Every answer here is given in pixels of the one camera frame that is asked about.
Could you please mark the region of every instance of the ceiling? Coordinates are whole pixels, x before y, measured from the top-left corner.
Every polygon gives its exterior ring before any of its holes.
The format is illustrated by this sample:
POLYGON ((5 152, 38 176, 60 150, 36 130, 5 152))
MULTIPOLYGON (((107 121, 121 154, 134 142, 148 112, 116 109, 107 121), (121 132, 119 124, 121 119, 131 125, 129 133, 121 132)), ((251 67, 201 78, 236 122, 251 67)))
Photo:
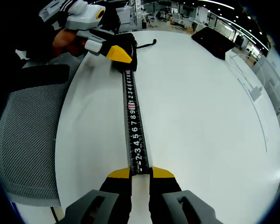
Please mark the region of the ceiling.
MULTIPOLYGON (((153 1, 153 0, 145 0, 144 2, 147 3, 147 2, 151 2, 151 1, 153 1)), ((206 2, 206 1, 200 1, 200 0, 174 0, 174 1, 182 3, 182 4, 185 2, 185 5, 187 5, 189 7, 197 7, 197 6, 203 7, 205 5, 205 7, 207 9, 209 9, 211 12, 213 12, 214 14, 216 14, 218 16, 222 16, 222 17, 238 24, 242 28, 246 29, 254 37, 256 37, 260 42, 262 42, 267 48, 269 48, 269 43, 268 43, 268 40, 266 37, 266 33, 264 30, 262 30, 259 27, 259 25, 256 21, 256 18, 253 17, 252 15, 249 15, 246 12, 246 8, 241 7, 240 4, 238 2, 236 2, 235 0, 213 0, 215 2, 219 2, 222 4, 228 5, 230 7, 233 7, 234 9, 231 9, 231 8, 219 5, 219 4, 206 2)), ((234 24, 231 24, 231 26, 236 29, 240 29, 238 26, 236 26, 234 24)), ((242 29, 242 32, 244 32, 247 36, 249 36, 250 38, 252 38, 252 40, 254 40, 256 42, 256 44, 254 44, 254 45, 256 45, 256 47, 258 49, 263 51, 263 53, 265 53, 265 54, 267 53, 267 50, 264 48, 264 46, 262 44, 260 44, 256 40, 256 38, 251 36, 249 33, 245 32, 243 29, 242 29)))

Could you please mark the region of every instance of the office desk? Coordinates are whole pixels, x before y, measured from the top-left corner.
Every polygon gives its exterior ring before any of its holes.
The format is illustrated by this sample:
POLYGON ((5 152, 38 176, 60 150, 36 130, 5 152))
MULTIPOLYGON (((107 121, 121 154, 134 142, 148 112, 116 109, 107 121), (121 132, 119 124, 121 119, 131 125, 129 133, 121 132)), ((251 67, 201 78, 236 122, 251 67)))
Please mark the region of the office desk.
MULTIPOLYGON (((138 45, 157 39, 138 50, 135 72, 150 165, 172 172, 182 190, 211 205, 220 221, 255 223, 280 180, 280 129, 268 95, 263 92, 253 104, 229 57, 215 58, 188 35, 134 35, 138 45)), ((240 66, 259 84, 244 62, 240 66)), ((122 75, 108 59, 88 54, 70 86, 57 131, 56 181, 63 210, 127 166, 122 75)), ((148 183, 147 175, 133 177, 130 223, 151 222, 148 183)))

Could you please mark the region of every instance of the black cable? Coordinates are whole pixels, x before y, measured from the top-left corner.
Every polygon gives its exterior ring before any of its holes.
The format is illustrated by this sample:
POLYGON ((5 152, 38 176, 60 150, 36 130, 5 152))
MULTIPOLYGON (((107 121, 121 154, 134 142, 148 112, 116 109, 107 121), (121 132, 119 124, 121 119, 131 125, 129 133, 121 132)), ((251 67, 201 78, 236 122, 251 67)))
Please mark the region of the black cable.
POLYGON ((55 210, 54 210, 53 207, 51 207, 51 211, 52 211, 52 213, 53 213, 53 216, 54 216, 54 219, 55 219, 56 223, 58 223, 59 220, 58 220, 58 218, 57 218, 57 216, 56 216, 56 213, 55 213, 55 210))
POLYGON ((157 40, 156 40, 156 39, 153 40, 153 43, 144 44, 144 45, 142 45, 142 46, 137 47, 137 49, 139 49, 139 48, 145 48, 145 47, 154 45, 155 43, 157 43, 157 40))

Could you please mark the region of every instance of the office floor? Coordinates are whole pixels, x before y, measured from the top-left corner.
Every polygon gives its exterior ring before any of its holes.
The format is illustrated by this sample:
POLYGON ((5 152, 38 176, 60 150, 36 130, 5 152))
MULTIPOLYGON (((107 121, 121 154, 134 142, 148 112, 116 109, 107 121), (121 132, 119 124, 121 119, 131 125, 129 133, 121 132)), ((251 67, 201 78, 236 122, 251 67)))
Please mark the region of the office floor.
POLYGON ((181 28, 180 26, 174 26, 165 21, 158 21, 158 20, 156 20, 155 22, 152 22, 151 26, 149 25, 146 29, 143 29, 143 30, 169 31, 169 32, 176 32, 176 33, 192 35, 192 34, 187 33, 187 31, 185 29, 181 28))

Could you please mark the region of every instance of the office chair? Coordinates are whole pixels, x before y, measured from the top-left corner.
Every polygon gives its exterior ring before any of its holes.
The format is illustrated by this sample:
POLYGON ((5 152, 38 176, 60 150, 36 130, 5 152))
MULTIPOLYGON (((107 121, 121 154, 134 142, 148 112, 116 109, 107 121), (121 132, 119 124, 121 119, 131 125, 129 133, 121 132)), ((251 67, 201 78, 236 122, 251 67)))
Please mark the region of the office chair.
MULTIPOLYGON (((55 177, 58 121, 81 60, 69 53, 47 64, 70 66, 63 84, 14 91, 0 119, 0 182, 9 200, 30 206, 60 206, 55 177)), ((26 67, 40 65, 28 62, 26 67)))

